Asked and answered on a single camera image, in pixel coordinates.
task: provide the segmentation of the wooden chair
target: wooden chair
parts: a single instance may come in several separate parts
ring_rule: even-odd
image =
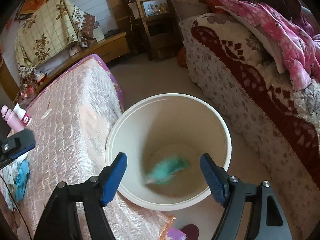
[[[174,14],[174,7],[171,0],[168,2],[168,13],[156,14],[146,16],[145,10],[142,7],[142,2],[151,0],[136,0],[140,19],[144,27],[144,39],[149,45],[148,58],[153,60],[155,58],[173,57],[181,49],[182,41],[178,24]],[[159,34],[150,34],[149,28],[161,22],[170,23],[172,30]]]

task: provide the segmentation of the red decoration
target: red decoration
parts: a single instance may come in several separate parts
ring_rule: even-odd
[[[9,30],[11,24],[12,24],[12,18],[10,18],[10,19],[8,20],[7,24],[5,25],[5,29],[6,29],[6,30]]]
[[[178,52],[177,62],[180,67],[187,67],[186,62],[186,48],[183,46],[182,49]]]

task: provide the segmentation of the bed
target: bed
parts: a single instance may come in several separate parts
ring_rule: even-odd
[[[230,15],[180,22],[191,80],[259,154],[276,183],[294,239],[306,239],[320,219],[320,85],[292,90],[288,73]]]
[[[121,89],[96,54],[54,80],[28,107],[36,147],[28,152],[30,178],[20,209],[32,236],[60,181],[82,183],[106,166],[106,140],[122,111]],[[83,205],[77,209],[83,239],[91,239]],[[138,207],[118,193],[104,211],[116,239],[164,239],[173,223],[172,216]]]

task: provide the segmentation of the paper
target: paper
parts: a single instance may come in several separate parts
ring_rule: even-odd
[[[52,110],[52,108],[48,109],[48,110],[44,113],[44,115],[41,117],[41,120],[43,120],[44,118],[46,118],[47,115],[50,114],[51,110]]]
[[[146,16],[168,13],[167,0],[151,0],[142,2]]]
[[[14,185],[13,176],[12,176],[12,167],[10,165],[5,166],[3,169],[3,179],[7,185]]]
[[[9,195],[9,192],[8,192],[8,189],[7,187],[4,189],[4,200],[6,201],[7,205],[8,205],[8,208],[13,211],[13,204],[11,202],[11,198],[10,198],[10,195]]]

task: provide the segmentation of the pink polka dot fabric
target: pink polka dot fabric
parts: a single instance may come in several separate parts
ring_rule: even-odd
[[[304,30],[264,3],[219,1],[247,20],[251,26],[261,25],[265,32],[277,41],[295,91],[305,89],[311,83],[310,76],[317,81],[320,80],[319,40],[313,41]]]

